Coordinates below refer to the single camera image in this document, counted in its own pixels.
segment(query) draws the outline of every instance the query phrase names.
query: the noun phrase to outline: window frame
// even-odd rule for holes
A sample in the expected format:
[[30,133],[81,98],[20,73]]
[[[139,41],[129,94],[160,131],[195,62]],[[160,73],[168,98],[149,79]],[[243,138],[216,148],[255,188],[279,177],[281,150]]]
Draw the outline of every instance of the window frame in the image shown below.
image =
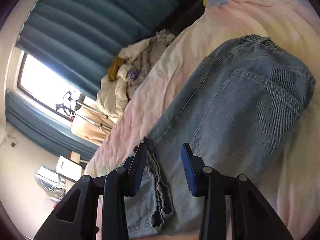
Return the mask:
[[19,70],[19,75],[18,75],[18,81],[17,81],[17,88],[22,91],[25,95],[27,95],[28,97],[30,97],[32,100],[36,101],[38,104],[40,104],[41,106],[45,107],[46,109],[50,110],[51,112],[63,117],[64,119],[67,119],[68,121],[71,122],[71,118],[59,113],[58,111],[52,109],[51,107],[47,106],[46,104],[42,103],[41,101],[39,101],[38,99],[36,99],[35,97],[33,97],[30,92],[25,89],[22,85],[21,85],[21,78],[22,78],[22,73],[23,73],[23,69],[24,69],[24,64],[26,62],[27,59],[27,52],[24,52],[23,57],[22,57],[22,61],[21,61],[21,65],[20,65],[20,70]]

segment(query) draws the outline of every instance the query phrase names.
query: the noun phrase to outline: teal curtain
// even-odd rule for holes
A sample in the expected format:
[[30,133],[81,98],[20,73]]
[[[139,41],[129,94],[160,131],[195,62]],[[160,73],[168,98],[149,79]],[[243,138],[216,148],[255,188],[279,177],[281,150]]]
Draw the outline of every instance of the teal curtain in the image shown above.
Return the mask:
[[5,96],[6,120],[24,136],[56,156],[68,158],[71,151],[89,161],[98,146],[71,133],[70,127],[52,119],[14,94]]
[[39,0],[17,46],[96,99],[122,48],[151,36],[178,0]]

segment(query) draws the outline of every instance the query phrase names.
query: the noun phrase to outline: pink bedsheet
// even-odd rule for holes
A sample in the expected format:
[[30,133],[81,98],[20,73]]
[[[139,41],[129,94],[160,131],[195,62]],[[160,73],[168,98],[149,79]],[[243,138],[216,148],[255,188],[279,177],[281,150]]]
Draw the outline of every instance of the pink bedsheet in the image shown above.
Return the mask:
[[[202,59],[229,39],[252,33],[269,36],[283,49],[304,61],[314,77],[320,80],[320,19],[314,11],[306,10],[296,0],[272,0],[272,4],[266,6],[230,0],[221,8],[206,9],[205,14],[167,48],[127,105],[124,115],[88,163],[85,173],[97,177],[118,167],[153,127]],[[315,149],[320,138],[319,92],[317,83],[314,98],[300,121],[299,128],[303,133],[297,132],[294,140],[288,143],[284,158],[278,165],[279,175],[270,182],[268,172],[259,182],[263,194],[294,239],[302,238],[320,213],[320,186],[316,186],[320,181],[320,157]],[[302,153],[301,148],[309,152]],[[294,173],[297,165],[299,176]],[[309,176],[310,165],[312,176]],[[147,238],[192,240],[197,237],[197,232],[193,232]]]

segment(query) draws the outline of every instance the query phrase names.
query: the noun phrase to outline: window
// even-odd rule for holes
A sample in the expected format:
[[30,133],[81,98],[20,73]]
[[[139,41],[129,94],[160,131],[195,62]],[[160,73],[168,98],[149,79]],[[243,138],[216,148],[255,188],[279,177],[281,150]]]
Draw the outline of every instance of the window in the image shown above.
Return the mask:
[[64,103],[66,107],[69,107],[69,96],[64,97],[64,95],[70,91],[71,109],[74,109],[75,100],[78,100],[81,94],[66,80],[27,53],[23,56],[17,87],[42,106],[66,119],[70,117],[62,108],[56,110],[56,104]]

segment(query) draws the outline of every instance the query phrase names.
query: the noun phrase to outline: denim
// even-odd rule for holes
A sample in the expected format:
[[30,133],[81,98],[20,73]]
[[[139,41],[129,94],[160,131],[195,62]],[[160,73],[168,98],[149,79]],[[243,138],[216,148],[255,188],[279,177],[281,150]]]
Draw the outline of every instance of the denim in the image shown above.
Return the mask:
[[148,160],[141,188],[125,199],[129,237],[199,228],[204,198],[188,190],[183,143],[221,174],[256,182],[280,156],[314,85],[305,64],[268,37],[215,49],[142,139]]

